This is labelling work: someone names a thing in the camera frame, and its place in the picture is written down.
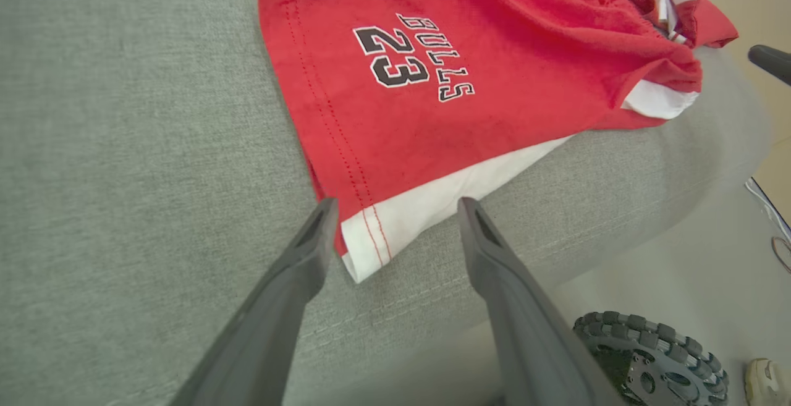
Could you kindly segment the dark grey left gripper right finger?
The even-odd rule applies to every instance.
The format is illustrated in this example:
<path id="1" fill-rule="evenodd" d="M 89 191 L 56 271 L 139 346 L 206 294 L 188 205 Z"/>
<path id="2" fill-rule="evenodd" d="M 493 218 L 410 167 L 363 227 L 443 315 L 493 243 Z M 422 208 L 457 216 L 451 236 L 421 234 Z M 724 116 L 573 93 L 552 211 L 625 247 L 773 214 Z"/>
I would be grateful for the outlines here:
<path id="1" fill-rule="evenodd" d="M 463 197 L 457 211 L 467 276 L 486 303 L 506 404 L 621 405 L 481 204 Z"/>

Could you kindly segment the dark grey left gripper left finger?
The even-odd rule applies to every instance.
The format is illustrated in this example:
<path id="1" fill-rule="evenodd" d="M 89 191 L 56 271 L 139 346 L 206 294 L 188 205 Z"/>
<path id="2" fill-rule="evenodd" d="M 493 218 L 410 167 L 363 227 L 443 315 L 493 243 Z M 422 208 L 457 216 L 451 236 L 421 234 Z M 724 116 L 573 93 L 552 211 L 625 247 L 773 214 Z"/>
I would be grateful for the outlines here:
<path id="1" fill-rule="evenodd" d="M 322 200 L 172 399 L 172 405 L 280 405 L 308 303 L 334 258 L 338 201 Z"/>

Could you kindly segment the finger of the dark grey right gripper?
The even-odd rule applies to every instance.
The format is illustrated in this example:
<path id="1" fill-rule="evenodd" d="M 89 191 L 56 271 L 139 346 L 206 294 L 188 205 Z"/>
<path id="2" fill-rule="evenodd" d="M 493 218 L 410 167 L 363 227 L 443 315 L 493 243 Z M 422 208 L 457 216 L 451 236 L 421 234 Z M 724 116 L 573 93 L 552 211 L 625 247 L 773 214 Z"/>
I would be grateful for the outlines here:
<path id="1" fill-rule="evenodd" d="M 766 45 L 754 45 L 748 51 L 748 59 L 761 70 L 771 74 L 786 85 L 791 85 L 791 57 L 789 53 Z"/>

